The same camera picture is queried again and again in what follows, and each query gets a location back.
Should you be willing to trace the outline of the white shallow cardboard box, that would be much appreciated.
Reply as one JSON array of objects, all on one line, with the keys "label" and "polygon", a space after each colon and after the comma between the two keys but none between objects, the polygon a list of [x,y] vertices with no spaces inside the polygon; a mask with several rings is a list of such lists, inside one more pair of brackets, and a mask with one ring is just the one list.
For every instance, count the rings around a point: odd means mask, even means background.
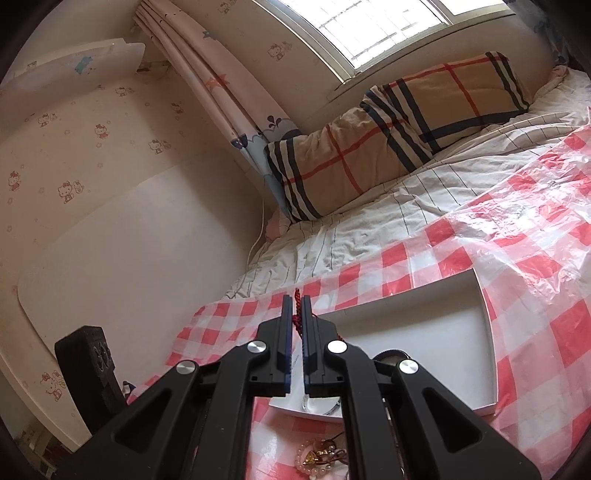
[{"label": "white shallow cardboard box", "polygon": [[370,358],[403,350],[475,413],[495,411],[493,333],[474,270],[321,317]]}]

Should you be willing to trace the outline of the white striped bed sheet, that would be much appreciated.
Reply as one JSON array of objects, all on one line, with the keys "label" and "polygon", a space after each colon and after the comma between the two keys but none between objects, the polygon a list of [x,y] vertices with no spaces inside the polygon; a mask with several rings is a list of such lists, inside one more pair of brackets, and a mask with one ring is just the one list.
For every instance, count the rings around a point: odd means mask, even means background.
[{"label": "white striped bed sheet", "polygon": [[339,270],[468,204],[589,120],[590,78],[555,68],[528,113],[456,142],[417,172],[378,185],[320,220],[265,241],[225,293],[262,296]]}]

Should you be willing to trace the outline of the pink cloth by pillow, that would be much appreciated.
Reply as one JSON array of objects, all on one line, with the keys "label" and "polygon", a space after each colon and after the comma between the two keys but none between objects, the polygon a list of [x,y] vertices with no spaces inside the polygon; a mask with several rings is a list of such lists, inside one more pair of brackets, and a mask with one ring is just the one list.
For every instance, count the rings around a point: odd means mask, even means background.
[{"label": "pink cloth by pillow", "polygon": [[290,225],[290,218],[284,215],[283,210],[277,208],[270,216],[269,221],[266,222],[266,230],[264,230],[266,240],[273,242],[277,238],[280,238],[287,233]]}]

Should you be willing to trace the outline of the red white checkered plastic sheet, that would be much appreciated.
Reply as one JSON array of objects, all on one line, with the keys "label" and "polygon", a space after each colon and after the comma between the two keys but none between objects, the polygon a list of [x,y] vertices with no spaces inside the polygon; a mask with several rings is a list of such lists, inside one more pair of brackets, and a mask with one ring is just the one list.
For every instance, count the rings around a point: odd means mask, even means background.
[{"label": "red white checkered plastic sheet", "polygon": [[369,354],[415,357],[553,477],[590,427],[589,127],[303,291]]}]

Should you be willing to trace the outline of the left beige plaid pillow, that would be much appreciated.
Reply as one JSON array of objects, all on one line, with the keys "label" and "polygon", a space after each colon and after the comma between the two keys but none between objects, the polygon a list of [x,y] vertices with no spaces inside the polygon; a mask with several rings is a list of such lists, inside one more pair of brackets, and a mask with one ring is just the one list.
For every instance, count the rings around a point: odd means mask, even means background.
[{"label": "left beige plaid pillow", "polygon": [[433,158],[400,114],[367,101],[318,131],[270,143],[264,152],[294,223],[328,216]]}]

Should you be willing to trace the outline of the beige plaid pillow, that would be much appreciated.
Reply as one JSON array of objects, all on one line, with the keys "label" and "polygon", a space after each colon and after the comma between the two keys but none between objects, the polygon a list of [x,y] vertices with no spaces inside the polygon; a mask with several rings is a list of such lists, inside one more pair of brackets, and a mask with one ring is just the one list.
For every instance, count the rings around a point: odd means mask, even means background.
[{"label": "beige plaid pillow", "polygon": [[318,131],[270,143],[264,152],[294,223],[328,216],[433,158],[400,114],[367,101]]},{"label": "beige plaid pillow", "polygon": [[457,141],[526,113],[530,102],[508,57],[493,51],[376,85],[360,107],[415,169]]}]

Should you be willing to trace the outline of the left pink cartoon curtain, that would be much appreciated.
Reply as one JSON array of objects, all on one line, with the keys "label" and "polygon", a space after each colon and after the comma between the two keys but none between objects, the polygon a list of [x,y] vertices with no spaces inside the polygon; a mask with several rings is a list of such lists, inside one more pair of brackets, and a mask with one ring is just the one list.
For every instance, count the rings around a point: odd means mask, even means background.
[{"label": "left pink cartoon curtain", "polygon": [[211,32],[172,2],[142,1],[134,19],[290,217],[280,174],[267,161],[266,150],[300,134],[297,125]]}]

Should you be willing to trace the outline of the right beige plaid pillow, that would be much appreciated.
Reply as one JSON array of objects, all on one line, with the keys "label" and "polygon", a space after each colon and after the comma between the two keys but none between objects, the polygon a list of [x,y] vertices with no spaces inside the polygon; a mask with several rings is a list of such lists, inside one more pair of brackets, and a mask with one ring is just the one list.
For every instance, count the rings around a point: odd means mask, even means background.
[{"label": "right beige plaid pillow", "polygon": [[360,107],[415,169],[457,141],[526,113],[530,102],[508,57],[493,51],[376,85]]}]

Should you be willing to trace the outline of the white board on wall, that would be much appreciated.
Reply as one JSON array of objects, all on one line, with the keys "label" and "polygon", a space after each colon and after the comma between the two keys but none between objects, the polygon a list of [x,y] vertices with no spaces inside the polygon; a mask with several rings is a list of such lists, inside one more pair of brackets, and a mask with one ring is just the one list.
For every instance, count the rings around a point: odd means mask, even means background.
[{"label": "white board on wall", "polygon": [[245,269],[262,213],[256,179],[225,152],[127,160],[40,157],[9,169],[1,203],[1,358],[66,448],[89,436],[53,354],[103,328],[120,379],[146,381],[176,334]]}]

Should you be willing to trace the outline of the window with white frame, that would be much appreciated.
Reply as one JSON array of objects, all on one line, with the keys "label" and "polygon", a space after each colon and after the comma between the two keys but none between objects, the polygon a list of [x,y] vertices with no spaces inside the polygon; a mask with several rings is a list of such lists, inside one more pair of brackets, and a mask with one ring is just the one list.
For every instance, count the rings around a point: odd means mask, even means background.
[{"label": "window with white frame", "polygon": [[259,1],[311,49],[342,84],[404,54],[490,20],[503,1]]}]

